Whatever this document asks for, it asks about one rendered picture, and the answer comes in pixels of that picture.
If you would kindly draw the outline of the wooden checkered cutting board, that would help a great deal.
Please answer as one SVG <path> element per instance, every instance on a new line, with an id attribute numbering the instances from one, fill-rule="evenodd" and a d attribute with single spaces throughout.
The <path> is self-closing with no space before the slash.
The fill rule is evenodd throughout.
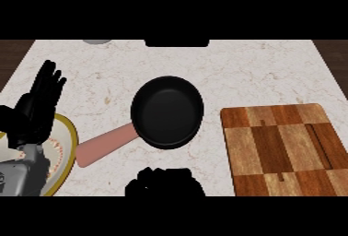
<path id="1" fill-rule="evenodd" d="M 348 151 L 317 103 L 220 111 L 237 196 L 348 196 Z"/>

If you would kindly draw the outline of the white plate with yellow rim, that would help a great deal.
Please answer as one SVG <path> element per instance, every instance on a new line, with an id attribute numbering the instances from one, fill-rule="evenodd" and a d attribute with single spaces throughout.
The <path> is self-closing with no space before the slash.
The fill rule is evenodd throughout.
<path id="1" fill-rule="evenodd" d="M 50 137 L 43 142 L 44 157 L 50 160 L 50 168 L 41 195 L 53 195 L 66 179 L 75 162 L 78 133 L 69 119 L 55 114 Z M 9 148 L 7 134 L 0 132 L 0 162 L 25 158 L 25 152 Z"/>

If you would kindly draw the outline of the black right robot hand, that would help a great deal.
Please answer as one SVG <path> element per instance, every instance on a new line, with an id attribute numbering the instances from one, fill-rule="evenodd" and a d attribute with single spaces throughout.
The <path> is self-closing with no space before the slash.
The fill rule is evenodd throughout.
<path id="1" fill-rule="evenodd" d="M 146 167 L 125 186 L 125 196 L 204 197 L 205 192 L 187 168 L 153 170 Z"/>

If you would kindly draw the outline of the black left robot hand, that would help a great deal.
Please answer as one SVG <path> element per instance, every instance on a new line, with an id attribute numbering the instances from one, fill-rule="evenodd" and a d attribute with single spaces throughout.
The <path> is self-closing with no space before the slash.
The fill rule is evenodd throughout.
<path id="1" fill-rule="evenodd" d="M 0 132 L 7 134 L 9 148 L 40 145 L 49 138 L 65 82 L 56 63 L 46 60 L 31 90 L 21 96 L 15 108 L 0 105 Z"/>

